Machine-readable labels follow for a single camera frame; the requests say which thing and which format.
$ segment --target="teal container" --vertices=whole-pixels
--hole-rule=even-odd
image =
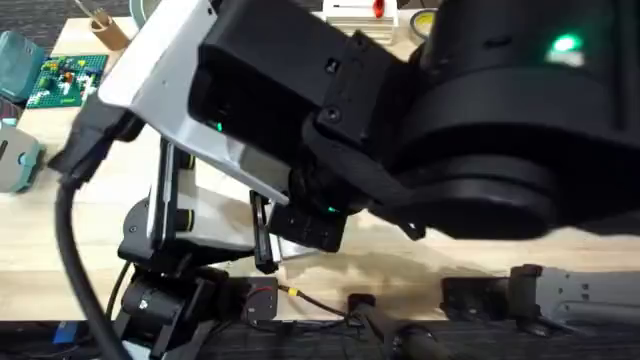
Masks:
[[[0,96],[27,100],[44,62],[44,50],[15,31],[0,34]]]

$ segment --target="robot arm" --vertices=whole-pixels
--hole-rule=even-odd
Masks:
[[[365,208],[412,239],[535,238],[637,206],[634,6],[448,1],[403,62],[287,1],[167,0],[78,124],[135,115],[324,251]]]

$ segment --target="mounting hole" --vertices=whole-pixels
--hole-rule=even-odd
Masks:
[[[513,42],[511,36],[497,36],[491,39],[487,39],[483,46],[487,50],[496,49],[499,47],[507,46]]]

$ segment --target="wire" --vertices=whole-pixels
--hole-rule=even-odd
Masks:
[[[107,310],[105,311],[107,319],[109,320],[113,318],[113,307],[116,304],[116,298],[118,297],[118,292],[120,291],[120,287],[122,286],[124,277],[127,275],[127,272],[129,271],[129,267],[131,267],[131,261],[125,262],[124,265],[122,266],[122,270],[120,270],[120,274],[118,274],[116,283],[113,284],[111,295],[109,295],[109,302],[107,303]]]
[[[80,307],[87,317],[91,332],[102,349],[103,357],[112,360],[131,359],[131,356],[113,330],[110,320],[104,316],[78,254],[71,224],[71,211],[75,192],[75,186],[62,182],[58,188],[56,198],[56,239],[62,263]]]
[[[302,291],[300,291],[300,290],[298,290],[296,288],[292,288],[292,287],[285,286],[285,285],[278,285],[278,289],[281,290],[281,291],[286,292],[287,294],[289,294],[289,296],[300,297],[301,299],[305,300],[306,302],[308,302],[310,304],[313,304],[313,305],[319,307],[320,309],[322,309],[324,311],[327,311],[327,312],[330,312],[332,314],[338,315],[341,318],[344,318],[345,320],[348,317],[348,314],[346,312],[334,309],[334,308],[332,308],[330,306],[327,306],[327,305],[319,302],[318,300],[312,298],[311,296],[303,293]]]

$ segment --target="black cable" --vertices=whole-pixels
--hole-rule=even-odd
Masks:
[[[125,262],[124,265],[122,266],[122,270],[120,270],[120,274],[118,274],[116,283],[113,284],[111,295],[109,295],[109,302],[107,303],[107,310],[105,311],[105,315],[107,316],[107,319],[109,319],[109,321],[111,321],[111,319],[113,318],[113,307],[116,304],[116,298],[118,297],[118,292],[120,291],[120,287],[122,286],[124,277],[127,275],[127,271],[129,271],[129,267],[131,267],[131,261]]]
[[[60,257],[71,287],[87,318],[89,328],[102,349],[102,356],[111,360],[131,359],[131,356],[113,330],[110,320],[104,316],[76,248],[71,224],[71,211],[76,189],[76,186],[65,182],[61,182],[58,188],[55,205],[55,227]]]

